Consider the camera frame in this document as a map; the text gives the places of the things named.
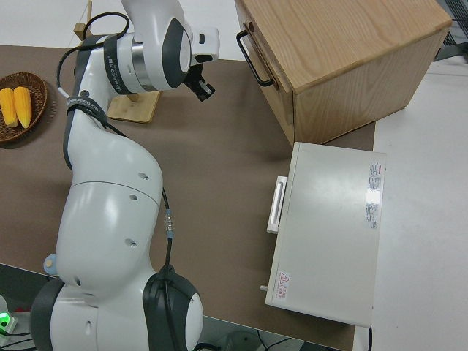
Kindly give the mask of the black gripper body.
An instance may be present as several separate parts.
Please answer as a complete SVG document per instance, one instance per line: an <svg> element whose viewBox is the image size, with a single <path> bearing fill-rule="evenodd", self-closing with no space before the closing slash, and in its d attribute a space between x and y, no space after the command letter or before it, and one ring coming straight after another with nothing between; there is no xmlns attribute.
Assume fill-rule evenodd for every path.
<svg viewBox="0 0 468 351"><path fill-rule="evenodd" d="M200 90L204 83L202 72L203 64L192 65L184 79L184 84L191 90Z"/></svg>

